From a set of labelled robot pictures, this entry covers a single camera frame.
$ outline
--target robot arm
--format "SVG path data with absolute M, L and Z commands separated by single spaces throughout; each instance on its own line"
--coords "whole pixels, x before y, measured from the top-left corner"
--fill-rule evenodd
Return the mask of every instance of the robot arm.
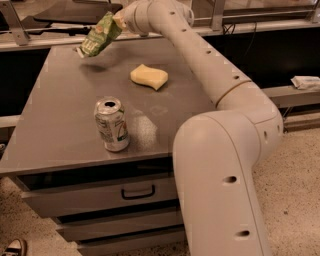
M 190 118 L 174 142 L 191 255 L 271 255 L 251 170 L 280 143 L 278 109 L 190 28 L 193 13 L 183 4 L 140 0 L 126 8 L 124 21 L 131 32 L 159 33 L 171 41 L 219 110 Z

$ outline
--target aluminum can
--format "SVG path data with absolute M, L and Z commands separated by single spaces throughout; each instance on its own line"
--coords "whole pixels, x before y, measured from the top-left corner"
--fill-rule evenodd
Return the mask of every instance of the aluminum can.
M 130 136 L 124 106 L 115 97 L 104 97 L 96 103 L 96 124 L 107 150 L 117 152 L 129 145 Z

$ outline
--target drawer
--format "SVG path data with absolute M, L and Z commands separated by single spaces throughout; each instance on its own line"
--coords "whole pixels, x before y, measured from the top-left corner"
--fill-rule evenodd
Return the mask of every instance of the drawer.
M 171 157 L 146 159 L 125 163 L 79 167 L 53 172 L 19 175 L 25 191 L 67 187 L 77 184 L 120 180 L 159 173 L 173 173 Z
M 183 226 L 81 244 L 78 251 L 83 256 L 103 256 L 180 241 L 186 241 Z
M 178 207 L 122 214 L 59 225 L 57 232 L 68 242 L 83 241 L 144 230 L 182 225 Z
M 59 217 L 178 198 L 174 177 L 161 173 L 24 192 L 40 217 Z

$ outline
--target snack bag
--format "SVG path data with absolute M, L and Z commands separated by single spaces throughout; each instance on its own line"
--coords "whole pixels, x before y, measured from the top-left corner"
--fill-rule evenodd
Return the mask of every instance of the snack bag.
M 81 58 L 94 57 L 112 43 L 122 32 L 113 20 L 113 13 L 107 12 L 98 22 L 95 28 L 92 28 L 87 37 L 77 48 Z

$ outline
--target floor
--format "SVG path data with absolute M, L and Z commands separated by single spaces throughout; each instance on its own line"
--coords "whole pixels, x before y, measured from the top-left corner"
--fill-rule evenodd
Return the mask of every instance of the floor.
M 320 113 L 292 116 L 279 148 L 253 170 L 274 256 L 320 255 Z M 55 232 L 20 198 L 9 179 L 0 180 L 0 252 L 24 238 L 27 256 L 80 256 L 75 243 Z M 185 256 L 187 243 L 146 248 L 112 256 Z

